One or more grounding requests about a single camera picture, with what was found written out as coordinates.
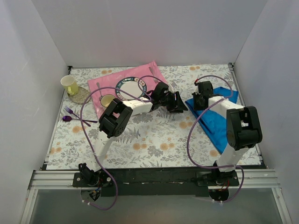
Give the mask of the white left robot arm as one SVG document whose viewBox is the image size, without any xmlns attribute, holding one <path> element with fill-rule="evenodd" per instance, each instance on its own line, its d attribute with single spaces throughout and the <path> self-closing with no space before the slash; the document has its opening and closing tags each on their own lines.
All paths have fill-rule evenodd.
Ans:
<svg viewBox="0 0 299 224">
<path fill-rule="evenodd" d="M 140 83 L 137 85 L 143 93 L 142 97 L 137 98 L 124 90 L 120 90 L 133 99 L 121 101 L 115 98 L 102 113 L 99 118 L 96 146 L 92 145 L 86 131 L 84 131 L 91 147 L 92 156 L 87 162 L 80 163 L 78 167 L 83 181 L 90 187 L 103 183 L 97 171 L 102 170 L 108 174 L 108 171 L 103 168 L 102 162 L 112 142 L 124 132 L 132 116 L 152 112 L 161 106 L 166 107 L 169 113 L 183 113 L 188 110 L 179 92 L 170 91 L 169 85 L 164 82 L 159 82 L 154 90 L 148 92 L 143 90 Z"/>
</svg>

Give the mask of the blue cloth napkin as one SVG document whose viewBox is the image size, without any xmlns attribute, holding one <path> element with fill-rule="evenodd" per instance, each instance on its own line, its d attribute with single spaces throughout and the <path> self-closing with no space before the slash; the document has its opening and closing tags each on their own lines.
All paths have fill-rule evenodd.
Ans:
<svg viewBox="0 0 299 224">
<path fill-rule="evenodd" d="M 230 96 L 231 91 L 230 89 L 218 87 L 214 89 L 214 94 L 220 94 L 224 97 L 227 97 Z M 233 91 L 233 96 L 229 98 L 229 101 L 236 103 L 238 100 L 238 95 L 238 91 Z M 194 110 L 193 98 L 187 100 L 185 103 L 196 119 L 203 112 Z M 209 137 L 217 151 L 222 154 L 228 144 L 226 137 L 226 119 L 216 112 L 209 110 L 202 115 L 198 123 Z"/>
</svg>

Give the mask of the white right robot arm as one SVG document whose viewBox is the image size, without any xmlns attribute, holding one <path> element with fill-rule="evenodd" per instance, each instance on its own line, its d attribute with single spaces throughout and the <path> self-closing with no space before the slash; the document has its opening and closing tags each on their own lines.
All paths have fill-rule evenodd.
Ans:
<svg viewBox="0 0 299 224">
<path fill-rule="evenodd" d="M 225 134 L 228 144 L 215 162 L 217 170 L 211 174 L 212 182 L 220 186 L 227 182 L 227 172 L 235 170 L 242 156 L 262 141 L 259 116 L 254 106 L 237 105 L 224 96 L 214 94 L 209 81 L 200 82 L 197 79 L 194 84 L 198 88 L 192 94 L 194 109 L 210 109 L 226 121 Z"/>
</svg>

